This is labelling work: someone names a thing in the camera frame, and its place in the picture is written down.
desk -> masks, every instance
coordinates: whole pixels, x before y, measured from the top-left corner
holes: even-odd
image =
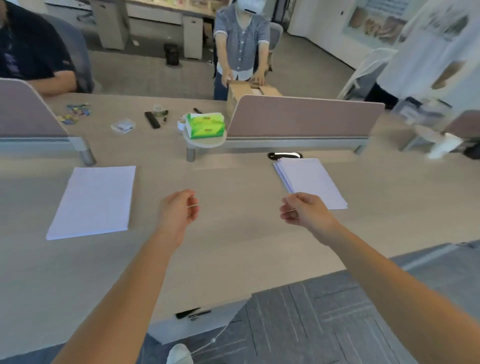
[[[225,112],[224,102],[86,94],[48,101],[57,112],[85,102],[92,115],[68,129],[87,137],[97,166],[137,166],[130,228],[46,241],[72,169],[81,165],[78,156],[1,156],[0,329],[8,335],[0,358],[66,341],[152,232],[160,199],[186,187],[197,191],[201,215],[170,262],[152,322],[344,269],[307,231],[280,220],[286,190],[265,153],[185,160],[176,119],[194,107]],[[154,104],[170,111],[158,130],[144,119]],[[136,129],[114,134],[110,125],[124,118]],[[401,153],[394,139],[408,138],[405,132],[385,115],[361,156],[305,153],[320,156],[348,202],[335,215],[386,256],[477,239],[478,162]]]
[[[214,19],[216,12],[210,6],[193,6],[191,0],[175,5],[168,0],[91,0],[102,46],[110,49],[125,49],[130,33],[126,2],[150,8],[158,8],[181,14],[183,48],[186,58],[202,59],[203,18]]]

hand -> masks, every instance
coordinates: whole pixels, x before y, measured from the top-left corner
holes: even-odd
[[[265,86],[265,70],[259,68],[250,80],[252,82],[258,83],[260,86]]]
[[[156,231],[172,241],[173,250],[182,243],[187,226],[197,219],[200,207],[193,206],[197,204],[198,199],[192,190],[175,192],[162,201]]]
[[[303,192],[282,198],[280,217],[287,224],[299,225],[308,229],[321,243],[327,245],[332,232],[340,223],[330,213],[322,199]]]
[[[233,80],[234,77],[233,77],[233,72],[230,68],[227,68],[226,70],[222,70],[223,71],[223,75],[222,75],[222,85],[227,87],[227,81],[228,80]]]

white shoe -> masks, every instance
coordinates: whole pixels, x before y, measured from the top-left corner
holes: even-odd
[[[170,349],[167,364],[193,364],[190,350],[183,344],[177,344]]]

white cable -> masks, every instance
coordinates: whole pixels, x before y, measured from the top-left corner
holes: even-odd
[[[220,333],[219,333],[217,336],[215,336],[213,339],[211,339],[208,344],[202,346],[201,348],[195,350],[194,352],[191,352],[190,354],[191,354],[191,355],[194,355],[196,352],[199,352],[201,349],[205,349],[207,346],[210,346],[211,344],[215,343],[216,340],[218,339],[218,337],[219,337],[220,335],[222,335],[223,332],[227,329],[227,327],[229,326],[229,324],[230,324],[230,323],[228,323],[228,324],[223,328],[223,330],[220,331]]]

green and yellow packaging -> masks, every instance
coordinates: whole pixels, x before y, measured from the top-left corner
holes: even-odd
[[[190,139],[223,136],[225,131],[224,118],[220,112],[211,112],[210,114],[190,113],[186,119],[185,127]]]

